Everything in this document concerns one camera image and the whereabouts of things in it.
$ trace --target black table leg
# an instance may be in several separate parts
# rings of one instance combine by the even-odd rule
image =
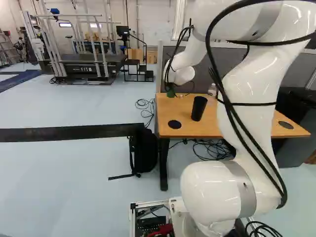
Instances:
[[[167,174],[167,159],[169,151],[169,138],[159,139],[159,167],[160,167],[160,190],[168,190],[168,174]]]

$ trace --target black coaster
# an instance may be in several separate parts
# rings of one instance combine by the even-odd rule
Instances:
[[[294,127],[291,125],[291,124],[289,124],[288,122],[285,122],[285,121],[279,121],[278,122],[282,127],[285,127],[286,129],[294,129]]]
[[[177,120],[170,120],[168,122],[169,127],[173,128],[173,129],[179,129],[181,127],[181,123]]]

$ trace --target green object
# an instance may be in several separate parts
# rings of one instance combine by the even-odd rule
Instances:
[[[174,97],[174,91],[172,89],[167,91],[167,97],[169,97],[169,98],[173,98]]]

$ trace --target window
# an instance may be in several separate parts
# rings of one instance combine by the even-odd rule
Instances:
[[[71,27],[71,23],[68,22],[60,22],[59,27]]]
[[[98,28],[97,23],[90,23],[91,28]]]

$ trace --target black cup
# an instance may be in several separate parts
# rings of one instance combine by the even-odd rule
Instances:
[[[206,104],[207,104],[207,99],[205,97],[203,96],[194,97],[192,114],[191,114],[192,120],[196,122],[201,120]]]

